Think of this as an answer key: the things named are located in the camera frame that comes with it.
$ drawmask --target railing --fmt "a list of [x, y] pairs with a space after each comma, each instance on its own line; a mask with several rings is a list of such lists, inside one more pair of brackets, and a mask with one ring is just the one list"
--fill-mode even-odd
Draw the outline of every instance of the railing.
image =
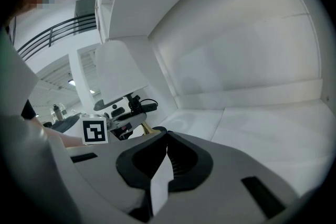
[[47, 46], [51, 47], [54, 42], [61, 38], [96, 28], [96, 17], [94, 13], [78, 16], [44, 30], [25, 43], [17, 52], [26, 61], [43, 48]]

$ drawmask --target white curved wall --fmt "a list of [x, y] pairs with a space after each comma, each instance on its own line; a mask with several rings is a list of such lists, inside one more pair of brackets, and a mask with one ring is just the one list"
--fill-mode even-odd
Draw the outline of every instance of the white curved wall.
[[301, 0], [181, 0], [150, 36], [177, 95], [320, 77]]
[[321, 77], [323, 88], [321, 100], [326, 103], [330, 110], [336, 115], [336, 31], [320, 0], [303, 0], [314, 23], [316, 35], [318, 36]]

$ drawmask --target lampshade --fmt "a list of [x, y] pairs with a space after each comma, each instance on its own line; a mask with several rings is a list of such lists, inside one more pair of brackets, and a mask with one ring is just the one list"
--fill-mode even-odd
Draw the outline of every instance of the lampshade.
[[96, 69], [104, 103], [148, 85], [125, 43], [118, 40], [97, 48]]

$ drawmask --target white ceiling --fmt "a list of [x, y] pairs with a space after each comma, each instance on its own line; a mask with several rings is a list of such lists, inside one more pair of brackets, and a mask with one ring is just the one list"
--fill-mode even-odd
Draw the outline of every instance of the white ceiling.
[[[89, 88], [95, 92], [100, 92], [98, 85], [98, 76], [96, 66], [93, 63], [94, 51], [87, 52], [81, 55], [82, 65]], [[40, 81], [31, 93], [29, 100], [40, 121], [43, 122], [43, 117], [50, 116], [50, 108], [54, 104], [62, 103], [66, 108], [79, 102], [76, 87], [68, 83], [72, 79], [69, 60], [61, 60], [52, 70], [45, 70], [39, 76]]]

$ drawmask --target ceiling light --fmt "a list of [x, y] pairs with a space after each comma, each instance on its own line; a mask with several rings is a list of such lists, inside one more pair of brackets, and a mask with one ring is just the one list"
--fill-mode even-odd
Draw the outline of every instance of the ceiling light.
[[70, 79], [70, 80], [68, 81], [68, 83], [71, 84], [71, 85], [73, 85], [73, 86], [76, 86], [76, 84], [75, 84], [75, 82], [73, 81], [73, 79]]

